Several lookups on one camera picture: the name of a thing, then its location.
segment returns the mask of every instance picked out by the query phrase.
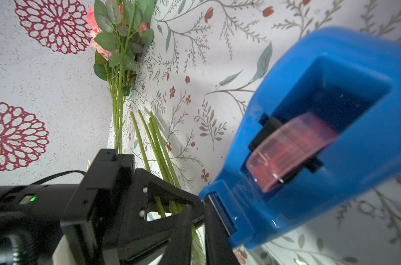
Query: artificial rose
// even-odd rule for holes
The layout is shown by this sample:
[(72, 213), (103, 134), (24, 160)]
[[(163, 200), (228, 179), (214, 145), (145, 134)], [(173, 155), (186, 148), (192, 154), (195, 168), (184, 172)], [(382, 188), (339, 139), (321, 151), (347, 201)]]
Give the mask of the artificial rose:
[(145, 32), (148, 29), (149, 29), (149, 25), (145, 24), (144, 22), (141, 22), (140, 26), (139, 26), (139, 34), (140, 34), (140, 36), (143, 34), (143, 32)]
[[(94, 38), (96, 38), (97, 34), (99, 34), (100, 32), (102, 32), (100, 29), (98, 29), (98, 30), (91, 30), (91, 31), (90, 31), (90, 35), (91, 35), (91, 37), (94, 39)], [(109, 60), (109, 57), (112, 55), (112, 52), (103, 49), (103, 48), (100, 47), (100, 45), (98, 45), (97, 42), (95, 42), (94, 40), (92, 40), (92, 42), (90, 43), (90, 46), (96, 48), (96, 50), (99, 52), (99, 54), (102, 54), (102, 55), (103, 55), (104, 57), (106, 57), (106, 59), (108, 59), (108, 60)]]
[(88, 9), (86, 21), (91, 26), (92, 30), (100, 30), (99, 26), (96, 23), (96, 20), (94, 19), (94, 6), (91, 6)]

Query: red mandala pattern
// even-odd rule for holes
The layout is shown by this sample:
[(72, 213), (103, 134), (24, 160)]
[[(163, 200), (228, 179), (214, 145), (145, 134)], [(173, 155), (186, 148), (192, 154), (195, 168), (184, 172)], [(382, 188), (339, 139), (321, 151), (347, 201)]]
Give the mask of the red mandala pattern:
[(14, 0), (28, 35), (53, 51), (77, 53), (90, 44), (86, 8), (78, 0)]
[(0, 103), (0, 172), (27, 167), (46, 151), (49, 132), (34, 114)]

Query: blue tape dispenser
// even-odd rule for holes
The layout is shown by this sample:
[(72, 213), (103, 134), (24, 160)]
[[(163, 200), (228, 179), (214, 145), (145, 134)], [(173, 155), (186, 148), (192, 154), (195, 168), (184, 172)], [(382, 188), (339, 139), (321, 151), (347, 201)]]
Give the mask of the blue tape dispenser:
[(199, 197), (255, 248), (399, 172), (401, 44), (325, 28), (267, 74)]

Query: black cable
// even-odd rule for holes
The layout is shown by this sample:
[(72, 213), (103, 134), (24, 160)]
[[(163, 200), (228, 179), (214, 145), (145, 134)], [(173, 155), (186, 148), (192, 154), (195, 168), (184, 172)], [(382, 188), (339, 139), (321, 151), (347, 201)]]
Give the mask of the black cable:
[(68, 174), (71, 174), (71, 173), (81, 173), (82, 175), (85, 175), (85, 174), (86, 174), (85, 171), (81, 171), (81, 170), (70, 170), (70, 171), (65, 171), (65, 172), (57, 173), (57, 174), (54, 174), (54, 175), (51, 175), (51, 176), (42, 178), (42, 179), (40, 179), (40, 180), (37, 180), (37, 181), (34, 182), (34, 183), (31, 183), (31, 185), (43, 184), (44, 182), (48, 182), (49, 180), (52, 180), (52, 179), (54, 179), (54, 178), (57, 178), (57, 177), (60, 177), (60, 176), (64, 176), (64, 175), (68, 175)]

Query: tape roll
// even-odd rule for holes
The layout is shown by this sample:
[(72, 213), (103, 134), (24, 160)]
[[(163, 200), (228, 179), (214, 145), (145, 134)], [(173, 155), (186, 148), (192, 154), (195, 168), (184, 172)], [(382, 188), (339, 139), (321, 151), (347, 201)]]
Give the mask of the tape roll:
[(267, 193), (284, 177), (332, 143), (338, 133), (313, 113), (297, 116), (269, 135), (249, 156), (246, 168)]

